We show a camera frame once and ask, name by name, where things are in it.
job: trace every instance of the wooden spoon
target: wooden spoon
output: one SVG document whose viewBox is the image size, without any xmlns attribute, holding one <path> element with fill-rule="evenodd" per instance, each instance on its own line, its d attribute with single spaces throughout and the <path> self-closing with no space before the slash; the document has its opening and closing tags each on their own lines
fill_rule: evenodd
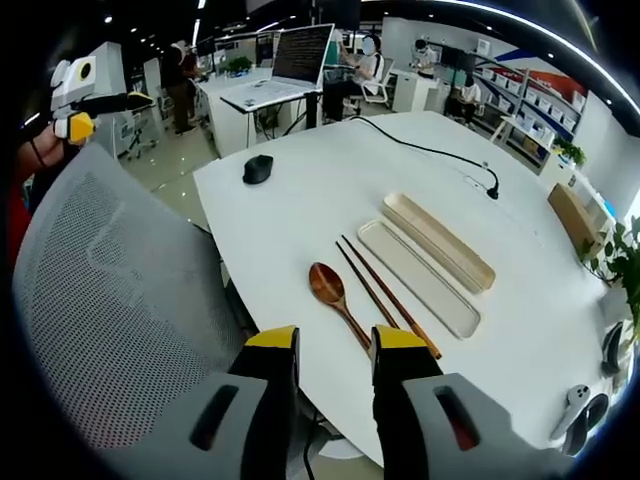
<svg viewBox="0 0 640 480">
<path fill-rule="evenodd" d="M 344 284 L 338 274 L 324 263 L 314 263 L 309 270 L 309 283 L 316 298 L 342 315 L 360 345 L 368 352 L 371 340 L 349 312 Z"/>
</svg>

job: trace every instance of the floor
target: floor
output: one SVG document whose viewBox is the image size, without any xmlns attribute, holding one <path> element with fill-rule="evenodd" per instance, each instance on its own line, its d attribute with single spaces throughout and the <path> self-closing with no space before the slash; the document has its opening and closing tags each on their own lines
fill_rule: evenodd
<svg viewBox="0 0 640 480">
<path fill-rule="evenodd" d="M 363 116 L 392 113 L 383 105 L 363 105 Z M 478 129 L 477 133 L 487 136 Z M 143 153 L 140 158 L 120 160 L 123 168 L 136 178 L 145 188 L 156 195 L 167 206 L 190 222 L 209 230 L 200 205 L 193 172 L 219 155 L 205 131 L 196 128 L 181 137 L 168 135 L 154 149 Z M 228 274 L 223 269 L 223 276 Z M 314 476 L 318 479 L 335 480 L 377 480 L 383 478 L 383 470 L 366 457 L 353 460 L 334 460 L 318 455 L 312 461 Z M 306 472 L 301 472 L 296 480 L 307 480 Z"/>
</svg>

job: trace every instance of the white controller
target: white controller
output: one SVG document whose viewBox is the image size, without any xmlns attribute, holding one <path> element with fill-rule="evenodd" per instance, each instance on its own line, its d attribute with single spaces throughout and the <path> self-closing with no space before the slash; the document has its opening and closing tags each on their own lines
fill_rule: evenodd
<svg viewBox="0 0 640 480">
<path fill-rule="evenodd" d="M 590 396 L 591 390 L 586 385 L 576 385 L 567 392 L 567 403 L 569 406 L 562 420 L 560 420 L 560 423 L 551 434 L 551 440 L 557 440 L 567 432 L 571 424 L 578 418 L 580 412 L 582 412 Z"/>
</svg>

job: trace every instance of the chopsticks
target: chopsticks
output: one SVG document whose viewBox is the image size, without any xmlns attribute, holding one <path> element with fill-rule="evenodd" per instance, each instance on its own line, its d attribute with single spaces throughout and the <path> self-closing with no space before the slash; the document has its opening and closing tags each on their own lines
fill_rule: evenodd
<svg viewBox="0 0 640 480">
<path fill-rule="evenodd" d="M 360 254 L 360 252 L 358 252 L 358 250 L 356 250 L 356 248 L 351 244 L 351 242 L 349 241 L 349 239 L 347 237 L 345 237 L 344 235 L 341 235 L 341 236 L 342 236 L 342 239 L 345 242 L 347 242 L 347 245 L 353 251 L 355 256 L 358 257 L 358 260 L 360 260 L 360 262 L 362 262 L 362 264 L 364 265 L 364 268 L 367 269 L 367 271 L 373 277 L 373 279 L 376 281 L 378 286 L 382 289 L 382 291 L 385 293 L 385 295 L 389 298 L 389 300 L 391 301 L 393 306 L 398 309 L 398 311 L 400 312 L 400 315 L 402 315 L 402 317 L 405 319 L 405 321 L 409 324 L 409 327 L 411 327 L 411 330 L 413 331 L 413 333 L 415 333 L 418 337 L 420 337 L 422 340 L 424 340 L 424 342 L 427 344 L 427 347 L 429 348 L 429 351 L 431 352 L 431 354 L 434 356 L 434 358 L 436 360 L 439 360 L 440 358 L 442 358 L 442 353 L 440 353 L 440 350 L 438 350 L 438 347 L 435 346 L 435 344 L 427 336 L 427 334 L 424 332 L 424 330 L 422 330 L 420 325 L 418 325 L 418 323 L 413 319 L 413 317 L 407 311 L 407 309 L 404 308 L 404 306 L 400 303 L 400 301 L 393 294 L 393 292 L 389 289 L 389 287 L 387 287 L 387 285 L 378 276 L 378 274 L 375 272 L 375 270 L 373 270 L 371 265 L 369 265 L 369 262 L 367 262 L 364 259 L 364 257 Z M 347 262 L 349 263 L 349 265 L 351 266 L 351 268 L 355 272 L 356 276 L 358 277 L 358 279 L 360 280 L 360 282 L 364 286 L 365 290 L 367 291 L 367 293 L 369 294 L 369 296 L 371 297 L 373 302 L 376 304 L 378 309 L 380 309 L 380 312 L 382 312 L 382 315 L 385 317 L 385 319 L 387 320 L 389 325 L 391 325 L 393 328 L 398 328 L 399 329 L 400 327 L 395 322 L 395 320 L 391 317 L 391 314 L 389 313 L 389 311 L 382 304 L 382 302 L 380 301 L 380 299 L 378 298 L 376 293 L 373 291 L 371 286 L 364 279 L 362 274 L 358 271 L 357 267 L 354 265 L 354 263 L 351 261 L 351 259 L 347 256 L 347 254 L 342 249 L 340 244 L 338 244 L 338 242 L 336 242 L 336 245 L 338 245 L 338 248 L 340 249 L 340 251 L 342 252 L 344 257 L 347 259 Z"/>
</svg>

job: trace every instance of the potted plant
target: potted plant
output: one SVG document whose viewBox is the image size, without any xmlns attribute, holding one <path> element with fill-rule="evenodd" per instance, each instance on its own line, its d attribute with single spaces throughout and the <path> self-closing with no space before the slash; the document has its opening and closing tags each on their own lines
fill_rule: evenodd
<svg viewBox="0 0 640 480">
<path fill-rule="evenodd" d="M 616 225 L 612 240 L 605 244 L 602 260 L 588 259 L 591 245 L 585 244 L 581 255 L 589 271 L 611 287 L 600 302 L 605 317 L 613 317 L 607 320 L 617 322 L 626 309 L 633 321 L 636 340 L 640 338 L 639 242 L 640 218 L 632 218 L 630 232 L 621 223 Z"/>
<path fill-rule="evenodd" d="M 234 58 L 227 65 L 227 71 L 232 76 L 240 76 L 243 73 L 248 72 L 249 70 L 251 70 L 251 60 L 249 60 L 247 57 Z"/>
<path fill-rule="evenodd" d="M 554 146 L 561 150 L 561 155 L 568 160 L 573 160 L 578 168 L 582 167 L 587 161 L 587 157 L 580 147 L 576 147 L 573 143 L 562 137 L 556 137 L 553 142 Z"/>
</svg>

